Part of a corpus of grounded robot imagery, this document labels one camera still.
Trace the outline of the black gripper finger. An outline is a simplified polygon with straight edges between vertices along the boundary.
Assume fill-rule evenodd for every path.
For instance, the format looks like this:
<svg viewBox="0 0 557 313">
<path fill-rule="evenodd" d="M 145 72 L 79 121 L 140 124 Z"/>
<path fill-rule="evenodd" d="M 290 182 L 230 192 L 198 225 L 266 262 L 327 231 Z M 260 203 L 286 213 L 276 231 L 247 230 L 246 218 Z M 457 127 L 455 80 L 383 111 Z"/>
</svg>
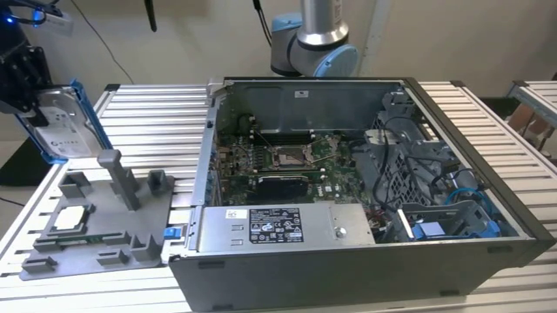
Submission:
<svg viewBox="0 0 557 313">
<path fill-rule="evenodd" d="M 40 107 L 33 107 L 27 113 L 25 120 L 32 127 L 47 127 L 48 119 L 43 114 Z"/>
</svg>

